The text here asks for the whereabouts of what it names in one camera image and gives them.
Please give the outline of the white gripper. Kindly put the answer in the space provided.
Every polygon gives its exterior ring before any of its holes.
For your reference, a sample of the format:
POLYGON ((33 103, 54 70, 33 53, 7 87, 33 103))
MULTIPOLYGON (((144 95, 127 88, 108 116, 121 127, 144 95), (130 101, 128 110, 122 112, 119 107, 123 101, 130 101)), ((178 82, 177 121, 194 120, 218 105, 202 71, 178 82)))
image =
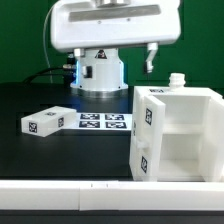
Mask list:
POLYGON ((58 0, 51 43, 60 52, 74 50, 81 79, 92 77, 84 49, 147 44, 144 72, 149 74, 158 44, 172 44, 180 36, 179 5, 180 0, 58 0))

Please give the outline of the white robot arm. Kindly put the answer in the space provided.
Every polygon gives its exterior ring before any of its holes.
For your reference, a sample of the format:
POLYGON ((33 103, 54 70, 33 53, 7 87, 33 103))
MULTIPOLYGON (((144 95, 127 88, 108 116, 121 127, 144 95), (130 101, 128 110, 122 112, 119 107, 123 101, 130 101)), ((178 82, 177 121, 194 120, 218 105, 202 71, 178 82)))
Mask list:
POLYGON ((146 46, 146 71, 160 45, 181 33, 180 0, 58 0, 51 14, 51 43, 77 60, 71 87, 89 97, 125 92, 122 47, 146 46))

